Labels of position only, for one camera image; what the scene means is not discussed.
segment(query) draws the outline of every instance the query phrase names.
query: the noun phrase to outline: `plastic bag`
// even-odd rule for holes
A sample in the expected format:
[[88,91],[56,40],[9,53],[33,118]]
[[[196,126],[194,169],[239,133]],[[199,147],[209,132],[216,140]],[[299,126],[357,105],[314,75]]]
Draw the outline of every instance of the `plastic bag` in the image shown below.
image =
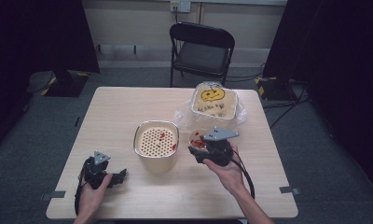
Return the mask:
[[247,121],[247,111],[235,91],[217,82],[202,82],[192,98],[175,111],[175,124],[181,130],[212,129],[214,126],[234,130]]

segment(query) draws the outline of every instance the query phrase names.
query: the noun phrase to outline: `chair seat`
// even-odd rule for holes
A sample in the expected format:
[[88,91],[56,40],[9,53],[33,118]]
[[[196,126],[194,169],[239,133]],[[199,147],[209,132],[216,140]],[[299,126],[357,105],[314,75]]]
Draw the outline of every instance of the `chair seat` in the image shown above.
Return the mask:
[[226,72],[227,57],[227,49],[186,42],[175,59],[174,68],[185,67],[223,76]]

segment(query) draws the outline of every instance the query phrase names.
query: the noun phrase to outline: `hand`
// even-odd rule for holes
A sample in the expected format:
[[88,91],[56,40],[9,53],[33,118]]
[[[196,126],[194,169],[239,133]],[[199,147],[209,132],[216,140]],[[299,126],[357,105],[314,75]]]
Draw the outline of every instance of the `hand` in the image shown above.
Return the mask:
[[[238,148],[236,145],[232,144],[231,142],[230,145],[235,152],[238,152]],[[234,161],[240,162],[240,158],[236,155],[236,153],[233,153],[232,159]],[[232,195],[240,188],[245,188],[242,179],[242,170],[233,161],[230,161],[229,164],[224,167],[215,164],[209,159],[203,160],[203,163],[206,164],[210,170],[218,175],[219,180],[221,181],[224,188]]]
[[82,191],[81,198],[79,199],[79,210],[78,216],[74,223],[89,223],[93,219],[96,212],[102,205],[105,190],[110,183],[112,174],[107,174],[104,177],[102,185],[93,189],[89,183],[86,183],[85,179],[82,179]]

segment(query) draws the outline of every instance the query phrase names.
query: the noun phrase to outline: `wooden table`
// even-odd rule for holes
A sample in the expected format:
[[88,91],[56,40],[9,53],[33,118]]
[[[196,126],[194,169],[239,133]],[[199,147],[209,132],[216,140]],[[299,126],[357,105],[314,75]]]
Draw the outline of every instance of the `wooden table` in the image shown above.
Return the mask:
[[[235,199],[205,165],[187,149],[189,132],[180,130],[177,163],[162,175],[147,172],[133,150],[137,127],[146,120],[174,121],[174,111],[190,100],[194,89],[101,87],[95,92],[79,134],[64,166],[47,216],[75,218],[74,200],[82,164],[95,150],[110,155],[107,172],[128,169],[122,185],[105,193],[97,214],[102,219],[244,218]],[[256,201],[269,217],[295,217],[297,206],[259,97],[255,91],[235,90],[248,111],[248,120],[232,141],[256,189]]]

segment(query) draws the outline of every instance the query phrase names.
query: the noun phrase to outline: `perforated basket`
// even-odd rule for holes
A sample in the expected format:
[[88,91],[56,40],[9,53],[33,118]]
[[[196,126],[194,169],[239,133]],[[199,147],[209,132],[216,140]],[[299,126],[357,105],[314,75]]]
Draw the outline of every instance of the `perforated basket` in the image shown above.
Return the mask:
[[165,120],[142,123],[134,136],[134,151],[147,171],[160,174],[172,169],[178,149],[178,128]]

